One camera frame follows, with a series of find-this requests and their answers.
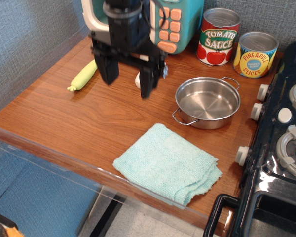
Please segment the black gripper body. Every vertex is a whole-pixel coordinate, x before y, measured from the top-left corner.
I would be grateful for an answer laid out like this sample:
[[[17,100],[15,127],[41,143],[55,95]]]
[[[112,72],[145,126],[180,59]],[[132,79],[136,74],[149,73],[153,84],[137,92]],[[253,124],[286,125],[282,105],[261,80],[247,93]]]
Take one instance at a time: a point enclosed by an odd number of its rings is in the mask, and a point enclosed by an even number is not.
[[[90,36],[99,68],[122,62],[137,68],[165,68],[166,53],[151,40],[150,1],[90,1]]]

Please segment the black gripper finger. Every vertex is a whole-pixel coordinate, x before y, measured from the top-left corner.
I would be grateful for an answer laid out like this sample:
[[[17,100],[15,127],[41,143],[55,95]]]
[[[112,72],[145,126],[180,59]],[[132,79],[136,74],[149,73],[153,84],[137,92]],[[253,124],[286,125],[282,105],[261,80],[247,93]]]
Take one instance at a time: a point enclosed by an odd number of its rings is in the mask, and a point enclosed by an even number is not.
[[[163,70],[160,67],[141,67],[140,68],[140,90],[142,98],[149,98],[153,89],[158,85]]]
[[[94,50],[95,62],[103,81],[110,85],[119,76],[118,60],[108,52]]]

